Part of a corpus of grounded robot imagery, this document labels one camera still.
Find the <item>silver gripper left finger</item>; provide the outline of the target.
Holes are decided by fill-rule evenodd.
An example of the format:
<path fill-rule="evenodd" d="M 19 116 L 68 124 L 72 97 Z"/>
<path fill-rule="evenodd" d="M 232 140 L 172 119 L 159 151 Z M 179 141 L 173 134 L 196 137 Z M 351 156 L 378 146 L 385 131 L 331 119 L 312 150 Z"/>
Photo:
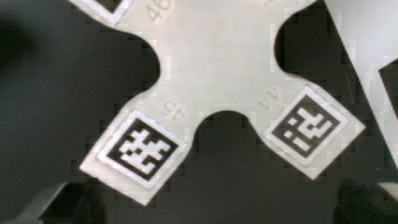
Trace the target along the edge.
<path fill-rule="evenodd" d="M 92 187 L 61 182 L 33 197 L 17 217 L 17 224 L 93 224 Z"/>

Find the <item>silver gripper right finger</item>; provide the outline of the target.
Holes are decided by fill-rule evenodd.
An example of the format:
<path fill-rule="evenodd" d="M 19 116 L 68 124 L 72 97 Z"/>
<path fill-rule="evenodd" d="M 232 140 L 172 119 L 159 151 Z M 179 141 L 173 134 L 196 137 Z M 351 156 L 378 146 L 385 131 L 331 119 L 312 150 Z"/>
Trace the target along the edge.
<path fill-rule="evenodd" d="M 398 224 L 398 183 L 340 181 L 335 224 Z"/>

